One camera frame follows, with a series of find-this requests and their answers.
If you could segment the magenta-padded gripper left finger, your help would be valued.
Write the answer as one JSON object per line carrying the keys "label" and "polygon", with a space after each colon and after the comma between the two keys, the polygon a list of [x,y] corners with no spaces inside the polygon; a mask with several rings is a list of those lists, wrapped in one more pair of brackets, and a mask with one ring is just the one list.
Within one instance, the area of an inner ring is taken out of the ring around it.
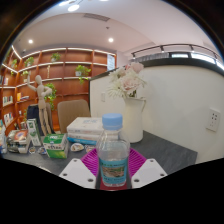
{"label": "magenta-padded gripper left finger", "polygon": [[81,159],[73,158],[60,177],[84,188],[94,189],[98,176],[98,156],[95,149]]}

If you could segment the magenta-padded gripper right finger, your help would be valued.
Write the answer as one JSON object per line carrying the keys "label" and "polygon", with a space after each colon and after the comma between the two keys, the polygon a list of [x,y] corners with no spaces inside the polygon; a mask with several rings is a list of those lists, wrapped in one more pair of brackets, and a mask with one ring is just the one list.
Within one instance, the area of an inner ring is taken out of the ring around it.
{"label": "magenta-padded gripper right finger", "polygon": [[132,188],[141,188],[167,175],[154,158],[146,159],[134,149],[130,150],[128,171]]}

